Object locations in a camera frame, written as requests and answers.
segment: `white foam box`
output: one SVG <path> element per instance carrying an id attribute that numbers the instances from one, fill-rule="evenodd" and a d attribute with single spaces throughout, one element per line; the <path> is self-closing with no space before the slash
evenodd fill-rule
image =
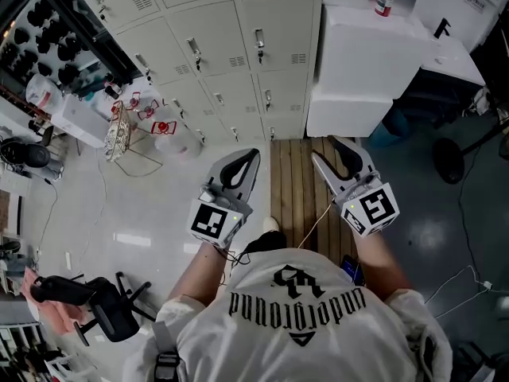
<path id="1" fill-rule="evenodd" d="M 309 104 L 309 137 L 330 134 L 341 137 L 368 137 L 392 107 L 391 99 L 370 96 L 341 96 L 313 88 Z"/>
<path id="2" fill-rule="evenodd" d="M 104 147 L 104 138 L 110 127 L 108 121 L 74 95 L 64 98 L 63 107 L 52 115 L 51 123 L 94 148 Z"/>
<path id="3" fill-rule="evenodd" d="M 416 17 L 326 6 L 319 82 L 324 93 L 397 99 L 431 50 Z"/>

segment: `sticker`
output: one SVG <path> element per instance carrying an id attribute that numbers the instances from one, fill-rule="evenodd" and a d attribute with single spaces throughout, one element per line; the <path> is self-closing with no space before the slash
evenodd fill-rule
<path id="1" fill-rule="evenodd" d="M 352 228 L 354 228 L 358 233 L 359 235 L 362 235 L 364 233 L 364 231 L 366 230 L 366 228 L 364 227 L 364 225 L 362 225 L 358 220 L 357 218 L 355 218 L 352 213 L 350 211 L 348 211 L 347 209 L 344 210 L 344 216 L 343 218 L 350 224 L 350 226 Z"/>
<path id="2" fill-rule="evenodd" d="M 394 215 L 395 210 L 383 189 L 359 199 L 371 225 Z"/>
<path id="3" fill-rule="evenodd" d="M 483 13 L 484 7 L 486 7 L 486 3 L 483 0 L 465 0 L 471 7 Z"/>
<path id="4" fill-rule="evenodd" d="M 211 238 L 218 239 L 227 214 L 228 213 L 222 209 L 216 209 L 210 205 L 202 204 L 200 205 L 200 209 L 198 209 L 196 219 L 192 223 L 191 229 L 203 235 L 210 236 Z"/>

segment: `white sneaker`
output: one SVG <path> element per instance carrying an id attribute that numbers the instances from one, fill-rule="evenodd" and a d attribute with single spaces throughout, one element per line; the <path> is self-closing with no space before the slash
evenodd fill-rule
<path id="1" fill-rule="evenodd" d="M 272 217 L 268 216 L 263 220 L 263 233 L 271 232 L 271 231 L 279 231 L 278 222 Z"/>

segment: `graphic logo on t-shirt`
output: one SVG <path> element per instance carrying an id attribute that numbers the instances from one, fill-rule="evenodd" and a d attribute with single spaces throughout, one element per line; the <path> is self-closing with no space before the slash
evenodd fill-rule
<path id="1" fill-rule="evenodd" d="M 290 265 L 274 274 L 274 282 L 278 286 L 288 287 L 288 295 L 292 299 L 298 298 L 309 289 L 315 298 L 321 298 L 325 293 L 314 277 Z M 264 298 L 234 292 L 230 292 L 230 296 L 230 317 L 242 315 L 244 320 L 259 326 L 287 329 L 292 340 L 301 347 L 305 347 L 312 340 L 316 333 L 314 330 L 318 327 L 327 326 L 331 322 L 340 325 L 345 315 L 366 308 L 362 289 L 358 287 L 329 298 L 328 301 L 307 306 L 301 302 L 266 302 Z"/>
<path id="2" fill-rule="evenodd" d="M 286 272 L 293 272 L 294 275 L 285 278 Z M 311 292 L 316 298 L 319 298 L 323 293 L 325 293 L 320 286 L 317 286 L 317 280 L 314 277 L 308 275 L 305 271 L 291 267 L 288 264 L 274 274 L 274 282 L 278 286 L 288 287 L 288 295 L 291 298 L 297 298 L 301 295 L 301 293 L 297 292 L 297 286 L 311 287 Z"/>

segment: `black office chair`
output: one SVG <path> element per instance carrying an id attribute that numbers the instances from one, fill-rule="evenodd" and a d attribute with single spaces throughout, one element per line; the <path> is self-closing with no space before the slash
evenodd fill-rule
<path id="1" fill-rule="evenodd" d="M 74 323 L 74 328 L 85 346 L 89 346 L 84 334 L 99 324 L 108 340 L 124 341 L 135 335 L 140 327 L 133 312 L 155 322 L 156 319 L 134 305 L 140 294 L 148 289 L 150 282 L 143 283 L 134 293 L 125 291 L 122 285 L 122 272 L 115 274 L 119 290 L 104 277 L 98 277 L 88 283 L 78 283 L 74 279 L 60 276 L 39 277 L 30 287 L 30 294 L 37 302 L 46 300 L 64 302 L 74 306 L 88 304 L 95 318 L 83 326 Z"/>

